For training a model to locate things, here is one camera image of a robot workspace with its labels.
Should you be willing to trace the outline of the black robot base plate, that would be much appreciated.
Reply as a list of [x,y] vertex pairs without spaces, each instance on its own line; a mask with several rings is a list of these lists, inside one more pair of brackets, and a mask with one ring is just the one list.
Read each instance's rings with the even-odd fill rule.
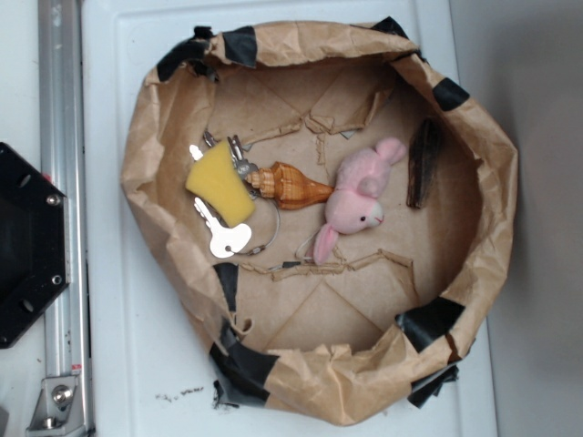
[[68,285],[66,196],[1,144],[1,348],[13,347]]

